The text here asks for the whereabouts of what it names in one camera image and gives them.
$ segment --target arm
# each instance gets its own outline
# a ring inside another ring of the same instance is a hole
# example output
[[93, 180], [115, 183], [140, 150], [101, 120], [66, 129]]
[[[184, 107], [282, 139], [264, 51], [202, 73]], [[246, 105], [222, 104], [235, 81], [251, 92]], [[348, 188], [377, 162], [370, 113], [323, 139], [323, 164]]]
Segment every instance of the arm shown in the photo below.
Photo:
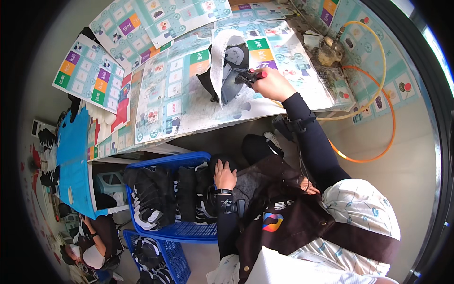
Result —
[[[91, 225], [90, 218], [84, 216], [83, 218], [84, 223], [87, 225], [88, 230], [90, 231], [90, 234], [93, 236], [96, 234], [95, 229], [93, 229], [93, 226]], [[93, 237], [94, 245], [96, 249], [99, 251], [99, 253], [102, 256], [105, 256], [106, 254], [106, 246], [104, 245], [103, 241], [101, 240], [101, 237], [99, 235], [96, 235]]]
[[[237, 170], [230, 171], [229, 162], [222, 165], [222, 161], [218, 160], [214, 168], [214, 181], [218, 189], [233, 190], [237, 184]], [[230, 254], [238, 254], [238, 249], [235, 242], [240, 235], [238, 227], [238, 217], [235, 213], [224, 214], [222, 205], [225, 202], [233, 202], [232, 194], [219, 194], [216, 196], [217, 210], [217, 244], [219, 246], [219, 255], [222, 259]]]
[[[287, 111], [290, 120], [306, 120], [312, 114], [303, 98], [295, 88], [276, 69], [263, 68], [256, 72], [266, 71], [268, 76], [252, 86], [264, 97], [278, 100]], [[318, 121], [309, 123], [306, 132], [296, 135], [304, 165], [317, 183], [320, 192], [343, 179], [351, 177], [339, 166], [330, 142]]]

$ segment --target black wristband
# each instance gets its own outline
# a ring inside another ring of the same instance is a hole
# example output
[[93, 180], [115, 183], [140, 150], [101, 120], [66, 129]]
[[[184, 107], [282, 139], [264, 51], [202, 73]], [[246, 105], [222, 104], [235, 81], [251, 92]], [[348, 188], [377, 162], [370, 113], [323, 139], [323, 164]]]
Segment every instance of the black wristband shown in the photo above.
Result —
[[233, 195], [233, 190], [231, 189], [217, 189], [214, 191], [215, 195], [221, 194], [221, 193], [226, 193], [226, 194], [231, 194]]

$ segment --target blue plastic basket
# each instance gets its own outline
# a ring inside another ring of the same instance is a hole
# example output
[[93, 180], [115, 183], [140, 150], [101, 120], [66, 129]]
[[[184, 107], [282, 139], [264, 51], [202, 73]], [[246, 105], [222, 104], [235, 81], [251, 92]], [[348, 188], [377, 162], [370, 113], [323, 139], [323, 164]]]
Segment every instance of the blue plastic basket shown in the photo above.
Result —
[[[171, 169], [172, 172], [178, 170], [181, 166], [197, 167], [203, 162], [208, 162], [211, 155], [207, 152], [194, 152], [168, 156], [158, 159], [152, 159], [139, 163], [129, 164], [127, 168], [139, 168], [146, 166], [160, 165], [164, 168]], [[137, 225], [134, 220], [134, 207], [131, 202], [131, 188], [126, 186], [128, 193], [128, 204], [133, 218], [133, 224], [136, 231], [142, 236], [154, 239], [164, 239], [180, 243], [193, 244], [217, 244], [217, 227], [216, 224], [198, 225], [192, 222], [180, 222], [166, 226], [158, 231], [148, 231]]]
[[[132, 254], [135, 250], [136, 240], [140, 237], [140, 235], [134, 230], [125, 229], [123, 230], [123, 236], [129, 252]], [[191, 275], [191, 270], [188, 262], [186, 261], [186, 257], [184, 256], [181, 244], [163, 239], [156, 239], [156, 242], [175, 283], [185, 284]], [[139, 265], [135, 260], [134, 262], [137, 265], [137, 269], [140, 271], [141, 265]]]

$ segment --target orange hose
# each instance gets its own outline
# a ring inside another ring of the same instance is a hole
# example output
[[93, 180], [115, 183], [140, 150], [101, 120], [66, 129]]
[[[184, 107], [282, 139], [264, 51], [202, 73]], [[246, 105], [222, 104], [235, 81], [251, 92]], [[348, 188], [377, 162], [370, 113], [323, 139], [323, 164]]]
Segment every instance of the orange hose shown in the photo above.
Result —
[[[351, 68], [351, 69], [355, 69], [355, 70], [358, 70], [360, 71], [361, 73], [365, 74], [367, 77], [369, 77], [375, 84], [377, 84], [377, 86], [380, 86], [380, 84], [378, 84], [377, 80], [375, 80], [369, 73], [367, 73], [366, 71], [362, 70], [361, 68], [358, 68], [356, 66], [351, 66], [351, 65], [348, 65], [348, 66], [343, 66], [342, 69], [346, 69], [346, 68]], [[342, 158], [350, 161], [350, 162], [354, 162], [354, 163], [368, 163], [368, 162], [372, 162], [372, 161], [375, 161], [377, 159], [380, 159], [381, 157], [383, 157], [383, 155], [386, 154], [386, 152], [388, 152], [388, 150], [391, 148], [391, 145], [393, 144], [393, 141], [394, 141], [394, 135], [396, 133], [396, 116], [394, 114], [394, 108], [393, 108], [393, 104], [391, 103], [390, 99], [388, 98], [388, 95], [385, 93], [385, 91], [382, 89], [381, 90], [383, 92], [383, 94], [385, 95], [385, 98], [386, 100], [388, 101], [388, 104], [391, 108], [391, 115], [393, 116], [393, 134], [391, 136], [391, 141], [390, 143], [388, 144], [388, 147], [386, 147], [386, 149], [378, 156], [376, 156], [375, 158], [372, 158], [372, 159], [367, 159], [367, 160], [355, 160], [355, 159], [352, 159], [352, 158], [349, 158], [347, 156], [345, 156], [342, 152], [340, 152], [334, 145], [333, 143], [330, 141], [330, 144], [331, 144], [331, 147], [334, 149], [334, 151], [339, 155], [341, 156]]]

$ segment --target black arm sleeve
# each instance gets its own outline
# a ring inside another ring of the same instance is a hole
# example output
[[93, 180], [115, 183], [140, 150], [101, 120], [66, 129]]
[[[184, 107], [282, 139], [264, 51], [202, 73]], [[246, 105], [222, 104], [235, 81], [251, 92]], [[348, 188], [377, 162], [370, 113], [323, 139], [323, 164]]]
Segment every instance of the black arm sleeve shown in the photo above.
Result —
[[238, 215], [236, 213], [224, 214], [222, 204], [230, 199], [233, 202], [232, 195], [216, 196], [217, 209], [217, 245], [219, 246], [219, 256], [221, 259], [230, 254], [239, 254], [235, 242], [240, 236], [238, 227]]
[[[286, 109], [290, 120], [298, 118], [306, 120], [312, 113], [298, 92], [286, 99], [282, 105]], [[311, 173], [317, 189], [321, 193], [338, 181], [351, 179], [339, 166], [330, 142], [318, 121], [310, 122], [306, 126], [306, 131], [296, 134], [296, 137], [298, 138], [304, 165]]]

